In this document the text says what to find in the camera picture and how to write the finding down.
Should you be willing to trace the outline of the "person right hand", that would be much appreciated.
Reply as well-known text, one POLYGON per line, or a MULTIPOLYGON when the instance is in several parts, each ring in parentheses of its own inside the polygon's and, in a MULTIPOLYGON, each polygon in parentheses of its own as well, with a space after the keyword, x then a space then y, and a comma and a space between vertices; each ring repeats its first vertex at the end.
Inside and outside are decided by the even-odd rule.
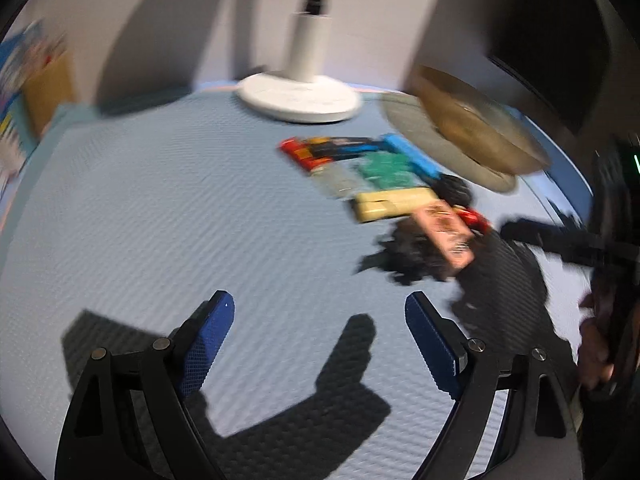
POLYGON ((584 387, 593 390, 600 382, 609 382, 614 372, 605 341, 611 307, 593 292, 582 298, 579 307, 590 315, 579 326, 582 342, 578 349, 578 376, 584 387))

